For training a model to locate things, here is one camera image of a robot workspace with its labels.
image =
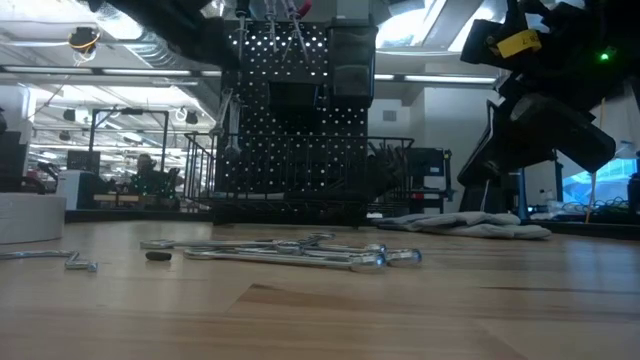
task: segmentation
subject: wooden table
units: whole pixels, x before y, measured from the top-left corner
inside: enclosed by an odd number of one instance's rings
[[[296,238],[417,247],[421,269],[385,274],[174,256],[140,240]],[[638,359],[640,242],[447,238],[375,229],[123,222],[74,224],[77,249],[0,262],[0,359]]]

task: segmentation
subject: ceiling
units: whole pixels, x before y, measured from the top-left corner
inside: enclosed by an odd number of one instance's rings
[[[226,0],[231,7],[232,0]],[[264,12],[262,0],[254,0],[254,12],[261,18]],[[473,66],[458,60],[459,54],[448,51],[459,37],[461,30],[470,23],[474,15],[499,21],[504,17],[506,0],[426,0],[427,6],[440,4],[438,16],[422,14],[417,22],[401,22],[394,26],[380,26],[379,36],[386,36],[391,31],[391,37],[400,37],[400,41],[390,41],[378,49],[376,56],[376,72],[393,73],[429,73],[429,74],[458,74],[458,75],[487,75],[495,76],[497,71],[486,66]],[[219,8],[210,9],[213,13]],[[307,21],[328,21],[343,13],[367,14],[371,12],[377,22],[388,20],[388,0],[315,0]],[[226,17],[233,19],[233,11],[227,8]],[[102,40],[136,39],[141,36],[143,29],[130,18],[118,18],[119,21],[106,21],[103,16],[91,13],[84,6],[74,0],[3,0],[0,2],[0,64],[39,65],[39,66],[73,66],[78,60],[74,51],[67,46],[66,39],[77,26],[100,27]],[[429,21],[430,31],[424,31]],[[408,33],[409,38],[396,34]],[[9,46],[10,40],[58,40],[60,46]],[[151,51],[166,51],[164,45],[153,47]],[[214,69],[210,65],[196,64],[168,53],[177,60],[171,62],[174,68]],[[80,66],[90,67],[123,67],[150,68],[154,64],[138,47],[99,45],[95,57]],[[82,131],[87,124],[82,116],[75,122],[64,120],[66,109],[83,108],[112,108],[140,107],[170,112],[170,145],[182,148],[185,146],[181,132],[206,132],[215,124],[213,120],[217,111],[219,84],[208,80],[203,88],[202,81],[168,81],[158,78],[144,77],[97,77],[82,76],[66,78],[63,76],[14,76],[1,74],[1,84],[15,84],[20,82],[31,87],[37,96],[40,108],[49,99],[52,106],[43,107],[35,116],[35,128],[40,129],[34,144],[52,145],[85,145],[88,144],[88,134]],[[416,87],[424,85],[378,83],[376,84],[376,98],[403,99],[411,102],[415,96]],[[196,111],[199,116],[197,125],[188,125],[183,119],[181,109]],[[147,129],[150,132],[161,129],[159,122],[151,116],[121,115],[110,119],[122,131],[115,132],[114,128],[102,129],[98,133],[96,144],[101,146],[130,146],[124,142],[122,133],[125,130]],[[61,129],[70,131],[72,140],[59,139]],[[160,134],[145,133],[145,144],[162,141]],[[62,149],[48,149],[58,151],[59,159],[64,159]],[[180,165],[179,159],[173,165]]]

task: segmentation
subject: black pegboard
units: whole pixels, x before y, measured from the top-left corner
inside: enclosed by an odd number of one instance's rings
[[[237,27],[237,22],[227,24],[228,41],[236,52]],[[326,95],[329,77],[324,24],[303,23],[300,28],[309,45],[309,63],[295,38],[283,61],[284,50],[293,37],[290,22],[276,25],[277,53],[273,51],[268,23],[251,22],[243,44],[242,71],[223,73],[222,88],[233,87],[244,103],[238,138],[242,154],[239,158],[225,156],[228,136],[219,142],[216,191],[246,194],[348,190],[347,185],[358,186],[360,181],[354,181],[358,174],[364,175],[367,109],[331,106]],[[317,106],[310,112],[271,111],[270,81],[318,84]]]

